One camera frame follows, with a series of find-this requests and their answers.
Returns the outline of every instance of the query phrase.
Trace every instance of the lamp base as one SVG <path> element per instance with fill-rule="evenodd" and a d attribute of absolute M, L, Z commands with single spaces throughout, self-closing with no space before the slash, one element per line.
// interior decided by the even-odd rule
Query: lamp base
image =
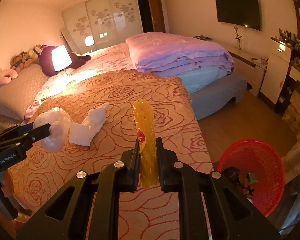
<path fill-rule="evenodd" d="M 77 82 L 75 80 L 70 81 L 68 84 L 66 84 L 66 88 L 73 87 Z"/>

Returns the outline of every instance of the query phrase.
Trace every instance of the bed frame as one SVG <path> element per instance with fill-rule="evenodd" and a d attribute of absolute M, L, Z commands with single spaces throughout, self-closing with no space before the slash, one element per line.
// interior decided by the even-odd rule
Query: bed frame
<path fill-rule="evenodd" d="M 236 73 L 231 73 L 191 93 L 192 108 L 196 119 L 200 120 L 215 113 L 233 98 L 235 103 L 240 102 L 246 89 L 246 80 Z"/>

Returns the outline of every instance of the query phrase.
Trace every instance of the beige pillow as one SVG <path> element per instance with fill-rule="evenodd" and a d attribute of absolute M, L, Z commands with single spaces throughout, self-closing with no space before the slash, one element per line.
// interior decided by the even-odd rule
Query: beige pillow
<path fill-rule="evenodd" d="M 0 114 L 24 120 L 27 108 L 48 78 L 37 64 L 23 69 L 9 84 L 0 87 Z"/>
<path fill-rule="evenodd" d="M 22 121 L 12 119 L 10 117 L 0 114 L 0 132 L 2 132 L 3 130 L 6 130 L 12 126 L 21 125 L 21 124 L 23 124 Z"/>

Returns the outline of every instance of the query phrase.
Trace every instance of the sticker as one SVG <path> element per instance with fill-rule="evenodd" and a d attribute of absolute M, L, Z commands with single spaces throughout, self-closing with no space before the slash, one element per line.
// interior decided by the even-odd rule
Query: sticker
<path fill-rule="evenodd" d="M 146 136 L 145 136 L 145 134 L 143 133 L 143 131 L 138 130 L 138 131 L 137 131 L 137 137 L 138 137 L 139 148 L 140 148 L 139 153 L 142 153 L 143 148 L 144 148 L 145 145 L 146 145 Z"/>

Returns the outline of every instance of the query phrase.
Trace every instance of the yellow plastic packaging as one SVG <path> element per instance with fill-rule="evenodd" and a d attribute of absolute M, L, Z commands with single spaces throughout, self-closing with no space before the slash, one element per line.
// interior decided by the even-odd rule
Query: yellow plastic packaging
<path fill-rule="evenodd" d="M 159 174 L 152 107 L 146 100 L 138 99 L 133 103 L 133 115 L 140 147 L 141 187 L 158 185 Z"/>

